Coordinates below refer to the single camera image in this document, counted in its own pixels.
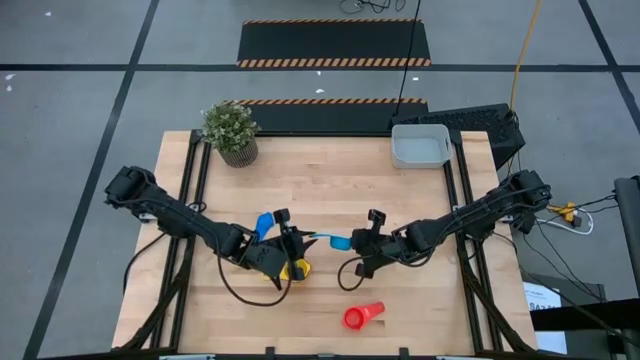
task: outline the wooden tabletop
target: wooden tabletop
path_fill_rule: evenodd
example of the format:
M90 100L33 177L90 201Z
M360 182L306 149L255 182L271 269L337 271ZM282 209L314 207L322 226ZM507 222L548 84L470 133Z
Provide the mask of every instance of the wooden tabletop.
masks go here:
M164 135L155 175L158 184L177 197L182 179L189 132ZM475 198L498 185L486 133L463 133L465 155ZM215 221L253 228L259 214L289 208L291 223L301 230L349 237L354 228L367 227L371 208L387 214L383 232L410 221L437 218L450 211L442 169L395 169L389 138L258 138L260 155L244 169L225 165L214 151L204 193L205 215ZM193 199L199 157L196 155ZM452 162L458 199L463 199L459 171ZM496 232L510 237L509 228ZM158 235L155 224L142 225L137 249ZM273 229L268 236L277 235ZM126 342L143 323L158 299L169 241L152 247L131 270L114 346ZM185 309L180 352L264 353L275 346L278 354L398 354L408 347L412 355L473 353L455 240L447 239L421 268L386 266L356 291L342 291L338 267L355 256L339 252L319 240L307 252L309 278L292 285L278 306L244 305L225 289L216 258L203 241L196 242ZM495 303L511 326L531 346L535 335L518 261L513 247L498 237L484 245ZM344 282L357 278L348 267ZM225 275L240 295L269 302L280 296L261 274L225 262ZM384 302L386 311L360 332L341 324L353 305ZM486 316L478 306L485 348L490 348ZM171 324L173 309L167 311ZM168 343L165 331L163 343Z

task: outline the blue object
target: blue object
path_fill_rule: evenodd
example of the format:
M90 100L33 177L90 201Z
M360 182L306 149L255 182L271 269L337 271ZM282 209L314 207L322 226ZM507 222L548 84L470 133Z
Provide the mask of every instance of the blue object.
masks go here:
M328 237L329 245L336 250L349 251L351 250L351 239L338 235L331 234L313 234L311 238Z
M264 213L258 216L255 229L255 232L258 233L258 241L262 241L264 237L267 236L267 233L274 224L275 222L273 221L273 215L271 215L271 213Z

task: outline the paper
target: paper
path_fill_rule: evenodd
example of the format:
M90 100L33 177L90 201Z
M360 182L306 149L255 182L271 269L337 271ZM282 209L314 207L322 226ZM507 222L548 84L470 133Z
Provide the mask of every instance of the paper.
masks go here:
M561 307L560 295L538 284L524 283L529 311ZM567 355L567 339L563 331L536 331L538 348Z

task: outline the black cable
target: black cable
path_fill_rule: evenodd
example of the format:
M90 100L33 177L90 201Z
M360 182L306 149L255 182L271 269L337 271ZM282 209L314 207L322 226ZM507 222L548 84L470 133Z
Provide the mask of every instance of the black cable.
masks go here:
M353 1L354 6L358 9L356 11L347 11L345 10L344 4L346 4L348 1ZM395 9L397 12L402 11L402 9L404 9L404 6L406 5L406 0L396 0L395 2ZM383 11L385 11L386 9L391 7L391 0L385 0L382 4L378 4L378 3L374 3L370 0L342 0L340 1L340 10L342 10L343 13L347 14L347 15L353 15L353 14L357 14L359 12L361 12L362 10L364 10L364 5L369 5L371 6L371 10L373 10L374 13L376 14L381 14Z
M338 269L338 286L340 286L340 289L342 289L342 290L344 290L344 291L353 291L353 290L355 290L355 289L359 288L359 287L360 287L360 285L362 285L362 282L364 281L364 273L363 273L363 275L360 277L360 280L358 280L358 282L357 282L354 286L352 286L352 287L350 287L350 288L348 288L348 287L344 286L344 285L342 284L342 271L344 270L344 268L345 268L347 265L351 264L352 262L354 262L354 261L358 261L358 260L364 260L364 259L369 258L369 257L371 257L371 256L373 256L373 255L368 255L368 256L356 256L356 257L354 257L354 258L351 258L351 259L349 259L349 260L345 261L344 263L342 263L342 265L340 265L340 268Z
M605 207L603 207L603 208L601 208L601 209L598 209L598 210L587 211L587 212L588 212L589 214L595 214L595 213L599 213L599 212L601 212L601 211L605 211L605 210L609 210L609 209L616 209L616 208L618 208L618 207L619 207L618 205L611 205L611 206L605 206Z
M558 269L558 267L556 267L556 265L553 263L553 261L551 261L548 257L546 257L543 253L541 253L540 251L538 251L536 248L534 248L531 243L529 243L529 241L527 241L527 237L526 235L522 234L522 239L524 240L525 244L527 244L527 246L529 246L529 248L531 250L533 250L536 254L540 255L540 257L542 257L547 263L549 263L549 265L551 265L551 267L558 273L558 275L562 276L565 280L569 281L573 286L575 286L576 289L580 290L581 292L585 293L587 296L596 296L593 293L590 292L589 288L586 287L586 285L584 283L581 282L582 285L585 286L585 288L582 288L580 286L578 286L578 284L576 283L576 281L579 281L578 279L576 279L576 281L574 281L573 279L571 279L569 276L567 276L565 273L563 273L562 271L560 271L560 269Z
M411 23L411 36L409 37L409 51L407 52L407 62L404 65L404 73L402 74L402 85L400 86L400 94L398 94L398 104L396 105L396 111L393 116L398 116L400 112L400 103L402 102L402 92L404 91L404 84L407 81L407 72L409 71L409 59L411 58L411 50L413 49L413 35L416 32L416 24L418 23L418 13L420 12L420 4L422 0L418 0L416 6L416 13L413 16L413 23Z
M220 242L218 241L218 238L215 238L215 242L216 242L216 257L218 259L218 272L220 273L220 279L222 279L222 282L224 283L224 286L227 288L227 290L231 293L231 295L233 295L233 297L235 297L236 299L238 299L241 303L247 304L247 305L252 305L252 306L258 306L258 307L271 307L271 306L276 306L278 304L280 304L282 302L282 300L284 300L285 297L287 297L287 294L289 293L289 289L291 288L291 278L293 277L293 264L291 264L291 262L289 261L289 258L287 257L287 267L289 269L289 279L287 280L287 287L284 288L284 292L282 293L282 295L275 301L270 302L270 303L259 303L259 302L255 302L255 301L250 301L247 300L245 298L243 298L242 296L238 295L237 292L235 292L235 290L233 290L231 288L231 285L229 284L229 282L227 281L227 278L224 276L224 271L222 270L222 257L220 256ZM280 246L284 249L284 244L282 243L282 238L280 238Z
M593 291L591 291L591 289L589 289L589 287L587 286L587 284L584 283L584 281L580 280L578 278L578 276L576 276L576 274L573 273L573 271L571 270L571 267L569 266L569 264L567 264L567 262L564 260L564 258L562 257L562 255L560 255L560 253L558 252L558 249L556 249L556 247L553 245L553 243L551 242L551 240L549 240L549 238L547 237L547 235L544 233L544 230L542 230L542 226L540 225L540 222L538 220L536 220L536 224L538 225L538 228L540 228L540 234L542 234L542 237L547 241L547 244L549 244L549 246L551 246L551 249L553 250L553 252L556 254L556 256L558 256L558 258L560 259L560 261L562 261L562 263L564 264L564 266L567 268L567 270L569 271L569 274L571 274L571 276L573 276L573 278L580 283L580 285L582 285L586 290L587 293L589 295L591 295L593 298L595 298L596 300L598 300L599 302L603 302L603 299L596 295Z
M193 202L193 203L189 204L188 206L192 207L193 205L198 205L198 210L197 211L199 213L202 213L205 210L207 210L207 203L205 203L204 201ZM133 266L133 263L138 259L138 257L143 252L147 251L150 247L152 247L154 244L156 244L158 241L160 241L160 239L162 239L162 237L165 236L166 234L167 234L166 232L163 232L162 234L158 235L157 238L151 240L150 243L148 243L142 249L140 249L140 251L135 253L135 255L133 255L131 260L129 260L129 263L127 264L127 267L124 270L124 279L122 280L122 294L124 294L125 291L127 290L127 281L129 279L129 272L131 271L131 267Z
M131 258L131 260L129 260L129 263L127 264L127 267L124 270L124 279L122 279L122 294L125 293L125 291L127 290L127 280L129 279L129 271L131 271L131 266L133 266L133 263L136 261L136 259L138 258L138 256L140 256L143 252L147 251L150 247L152 247L155 243L157 243L158 241L160 241L160 239L162 239L163 236L167 235L166 232L161 233L160 235L158 235L157 238L151 240L150 243L148 243L147 245L145 245L142 249L140 249L140 251L138 251L135 255L133 255L133 257Z
M498 234L497 232L492 232L492 235L496 235L504 240L506 240L509 244L511 244L511 246L513 246L513 250L515 250L516 255L518 254L518 248L516 247L516 244L514 244L513 240L509 239L508 237L502 235L502 234Z
M636 346L638 348L640 348L640 344L636 343L635 341L629 339L628 337L622 335L622 333L618 330L613 329L611 326L607 325L604 321L600 320L597 316L593 315L592 313L590 313L589 311L583 309L580 305L576 304L575 302L573 302L571 299L569 299L568 297L566 297L565 295L561 294L559 291L556 291L555 289L553 289L552 287L546 285L544 282L540 281L540 279L538 279L537 277L531 275L528 271L526 271L522 266L520 266L520 270L522 272L524 272L525 274L527 274L527 276L529 276L530 278L532 278L535 282L537 282L539 285L542 285L544 287L546 287L549 291L555 293L556 295L560 296L561 298L563 298L566 302L568 302L574 309L576 309L578 312L582 313L584 316L588 317L589 319L591 319L593 322L595 322L596 324L600 325L603 329L605 329L606 331L614 334L615 336L619 337L622 341L627 342L633 346Z

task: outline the orange and black striped tape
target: orange and black striped tape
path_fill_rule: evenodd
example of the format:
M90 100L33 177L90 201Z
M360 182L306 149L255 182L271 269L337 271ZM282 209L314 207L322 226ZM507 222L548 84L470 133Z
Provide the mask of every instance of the orange and black striped tape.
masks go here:
M365 98L365 99L273 99L273 100L224 100L222 103L235 102L238 105L307 105L307 104L393 104L398 98ZM402 98L401 103L426 104L420 98Z
M244 59L242 68L304 68L304 67L397 67L429 66L428 58L321 58L321 59Z
M247 20L246 24L310 24L310 23L341 23L341 22L412 22L413 19L291 19L291 20Z

